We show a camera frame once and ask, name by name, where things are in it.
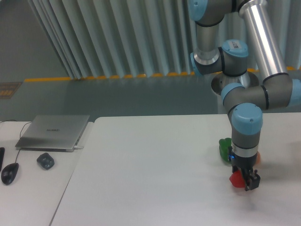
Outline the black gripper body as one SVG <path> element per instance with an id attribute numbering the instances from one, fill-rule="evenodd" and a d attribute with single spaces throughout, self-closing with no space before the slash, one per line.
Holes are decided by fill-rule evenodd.
<path id="1" fill-rule="evenodd" d="M 231 165 L 232 165 L 232 172 L 235 172 L 239 169 L 246 171 L 246 172 L 253 172 L 253 166 L 256 163 L 257 154 L 251 157 L 241 157 L 236 155 L 235 153 L 231 156 Z"/>

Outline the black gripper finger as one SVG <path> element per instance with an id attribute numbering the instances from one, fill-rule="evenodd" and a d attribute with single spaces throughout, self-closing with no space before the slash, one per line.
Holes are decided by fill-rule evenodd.
<path id="1" fill-rule="evenodd" d="M 261 177 L 258 175 L 258 170 L 242 169 L 242 177 L 245 184 L 245 191 L 254 190 L 259 187 Z"/>

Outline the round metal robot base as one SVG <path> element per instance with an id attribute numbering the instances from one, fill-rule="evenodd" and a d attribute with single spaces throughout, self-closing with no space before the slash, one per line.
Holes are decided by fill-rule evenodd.
<path id="1" fill-rule="evenodd" d="M 249 88 L 258 86 L 259 80 L 252 72 L 246 72 L 237 77 L 230 77 L 224 73 L 220 73 L 212 79 L 211 88 L 217 95 L 221 95 L 222 89 L 230 83 L 240 83 L 245 88 Z"/>

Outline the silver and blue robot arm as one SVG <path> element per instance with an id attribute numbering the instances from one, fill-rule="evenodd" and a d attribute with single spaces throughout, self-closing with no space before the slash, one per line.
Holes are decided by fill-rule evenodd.
<path id="1" fill-rule="evenodd" d="M 216 73 L 212 90 L 221 96 L 231 124 L 226 161 L 240 177 L 240 187 L 256 189 L 261 178 L 254 165 L 259 159 L 263 111 L 300 104 L 301 82 L 287 72 L 265 0 L 190 0 L 188 10 L 197 30 L 197 47 L 190 55 L 193 71 Z M 245 22 L 262 82 L 247 70 L 245 42 L 230 39 L 217 44 L 219 23 L 230 13 L 238 13 Z"/>

